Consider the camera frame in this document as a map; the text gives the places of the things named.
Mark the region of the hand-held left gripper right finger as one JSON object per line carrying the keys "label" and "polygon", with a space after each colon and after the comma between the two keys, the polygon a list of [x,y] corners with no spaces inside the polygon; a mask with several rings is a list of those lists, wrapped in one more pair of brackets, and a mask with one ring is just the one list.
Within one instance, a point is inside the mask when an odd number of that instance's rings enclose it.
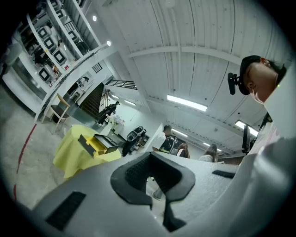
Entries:
{"label": "hand-held left gripper right finger", "polygon": [[166,205],[161,225],[150,224],[150,232],[229,232],[234,220],[232,177],[237,166],[180,158],[152,152],[150,167],[171,182],[165,193],[181,196]]}

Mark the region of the round table with yellow cloth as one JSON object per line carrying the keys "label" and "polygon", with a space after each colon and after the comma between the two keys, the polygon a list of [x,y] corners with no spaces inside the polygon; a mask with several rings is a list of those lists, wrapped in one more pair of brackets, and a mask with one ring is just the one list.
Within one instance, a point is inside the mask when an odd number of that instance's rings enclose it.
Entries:
{"label": "round table with yellow cloth", "polygon": [[80,135],[92,137],[97,132],[87,126],[73,125],[62,139],[55,152],[53,164],[64,171],[67,180],[89,167],[100,165],[121,158],[121,153],[116,150],[106,155],[92,157],[79,142]]}

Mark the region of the black backpack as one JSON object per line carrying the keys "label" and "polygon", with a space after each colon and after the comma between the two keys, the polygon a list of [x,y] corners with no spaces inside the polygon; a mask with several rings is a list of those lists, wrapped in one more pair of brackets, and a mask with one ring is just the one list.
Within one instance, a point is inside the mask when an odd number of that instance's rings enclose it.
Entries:
{"label": "black backpack", "polygon": [[174,135],[168,136],[168,137],[166,137],[164,143],[159,148],[159,151],[170,154],[172,152],[175,144],[177,144],[177,143],[178,143],[178,139],[176,138],[176,136],[174,136]]}

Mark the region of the wooden chair with dark seat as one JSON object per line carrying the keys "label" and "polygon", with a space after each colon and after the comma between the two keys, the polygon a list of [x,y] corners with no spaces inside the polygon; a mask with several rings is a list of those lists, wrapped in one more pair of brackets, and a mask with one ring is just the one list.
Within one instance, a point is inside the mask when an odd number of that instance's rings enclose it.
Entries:
{"label": "wooden chair with dark seat", "polygon": [[[66,107],[64,109],[62,109],[58,104],[53,104],[52,100],[54,100],[55,98],[57,98]],[[69,115],[67,114],[67,111],[70,108],[70,105],[64,100],[64,98],[59,93],[56,93],[56,95],[52,96],[52,98],[50,98],[49,96],[46,96],[43,101],[44,101],[43,106],[44,106],[45,109],[44,109],[44,112],[43,112],[43,115],[42,115],[42,118],[41,118],[41,123],[44,122],[48,111],[51,111],[50,121],[52,120],[52,118],[54,116],[56,116],[58,118],[56,126],[55,126],[54,130],[51,133],[52,135],[54,135],[54,133],[56,132],[60,122],[63,120],[63,123],[61,125],[61,128],[62,128],[63,125],[65,124],[65,121],[69,118]]]}

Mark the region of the white shelf unit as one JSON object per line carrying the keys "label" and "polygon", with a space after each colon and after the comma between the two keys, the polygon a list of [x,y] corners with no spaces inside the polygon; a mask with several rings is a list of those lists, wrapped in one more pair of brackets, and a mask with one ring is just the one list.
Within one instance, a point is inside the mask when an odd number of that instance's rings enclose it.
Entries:
{"label": "white shelf unit", "polygon": [[86,19],[90,0],[41,0],[12,35],[0,59],[0,79],[36,116],[46,96],[79,70],[101,70],[108,57]]}

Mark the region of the white flower bouquet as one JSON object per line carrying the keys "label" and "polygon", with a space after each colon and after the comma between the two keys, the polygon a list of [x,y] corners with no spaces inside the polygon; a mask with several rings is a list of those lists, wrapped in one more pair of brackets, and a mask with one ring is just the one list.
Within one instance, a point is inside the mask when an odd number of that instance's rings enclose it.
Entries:
{"label": "white flower bouquet", "polygon": [[125,121],[118,115],[109,116],[109,121],[111,122],[111,129],[118,135],[123,130]]}

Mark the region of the white T-shirt with pink print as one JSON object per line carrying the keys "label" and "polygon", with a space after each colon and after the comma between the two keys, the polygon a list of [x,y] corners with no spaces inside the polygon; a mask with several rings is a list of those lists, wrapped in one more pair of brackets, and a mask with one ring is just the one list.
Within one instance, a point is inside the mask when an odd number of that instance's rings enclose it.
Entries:
{"label": "white T-shirt with pink print", "polygon": [[296,67],[265,107],[281,138],[235,174],[227,237],[296,237]]}

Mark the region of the black stair railing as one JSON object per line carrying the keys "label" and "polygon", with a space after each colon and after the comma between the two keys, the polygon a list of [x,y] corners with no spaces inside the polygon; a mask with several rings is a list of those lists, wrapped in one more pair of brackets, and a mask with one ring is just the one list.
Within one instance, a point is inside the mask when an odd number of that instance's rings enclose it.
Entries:
{"label": "black stair railing", "polygon": [[135,83],[133,81],[122,81],[122,80],[111,79],[110,81],[108,81],[106,83],[106,85],[137,90],[137,86],[135,85]]}

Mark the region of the dark staircase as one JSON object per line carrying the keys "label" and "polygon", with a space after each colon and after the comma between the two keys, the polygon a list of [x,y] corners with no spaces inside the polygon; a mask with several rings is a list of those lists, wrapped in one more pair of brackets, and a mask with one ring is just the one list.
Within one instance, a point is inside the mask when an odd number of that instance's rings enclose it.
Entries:
{"label": "dark staircase", "polygon": [[92,92],[83,100],[79,108],[85,111],[95,120],[98,119],[101,98],[104,92],[104,84],[100,83]]}

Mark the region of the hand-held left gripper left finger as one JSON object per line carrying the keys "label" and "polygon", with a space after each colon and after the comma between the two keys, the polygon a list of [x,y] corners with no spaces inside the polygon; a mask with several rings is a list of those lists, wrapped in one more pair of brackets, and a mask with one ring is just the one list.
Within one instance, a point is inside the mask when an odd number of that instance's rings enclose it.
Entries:
{"label": "hand-held left gripper left finger", "polygon": [[112,188],[112,173],[145,152],[79,172],[43,197],[33,213],[50,237],[169,237],[149,205],[133,205]]}

